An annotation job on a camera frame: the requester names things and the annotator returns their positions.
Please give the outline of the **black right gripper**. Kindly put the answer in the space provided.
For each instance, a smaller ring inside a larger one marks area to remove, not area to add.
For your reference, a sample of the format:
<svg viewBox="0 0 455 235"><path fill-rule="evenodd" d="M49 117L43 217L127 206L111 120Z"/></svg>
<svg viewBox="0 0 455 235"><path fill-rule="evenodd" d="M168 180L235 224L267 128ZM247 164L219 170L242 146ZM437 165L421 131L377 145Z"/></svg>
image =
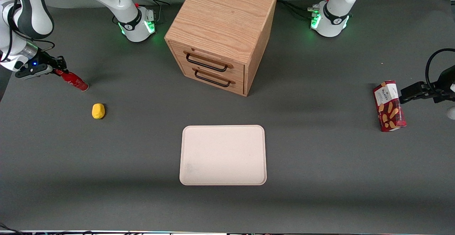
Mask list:
<svg viewBox="0 0 455 235"><path fill-rule="evenodd" d="M47 53L37 53L35 56L35 69L37 73L63 74L64 68L67 68L66 61L63 56L56 58Z"/></svg>

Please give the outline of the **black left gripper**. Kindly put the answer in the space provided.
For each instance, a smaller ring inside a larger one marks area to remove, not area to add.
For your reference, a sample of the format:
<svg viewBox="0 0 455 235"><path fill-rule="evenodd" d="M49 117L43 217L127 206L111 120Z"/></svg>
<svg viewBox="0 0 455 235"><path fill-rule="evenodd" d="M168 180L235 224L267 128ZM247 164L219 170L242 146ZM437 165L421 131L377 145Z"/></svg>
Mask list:
<svg viewBox="0 0 455 235"><path fill-rule="evenodd" d="M429 86L427 83L419 81L400 90L400 104L405 104L413 100L432 98L434 103L443 101L455 101L454 93L455 67L452 66L444 70L437 81Z"/></svg>

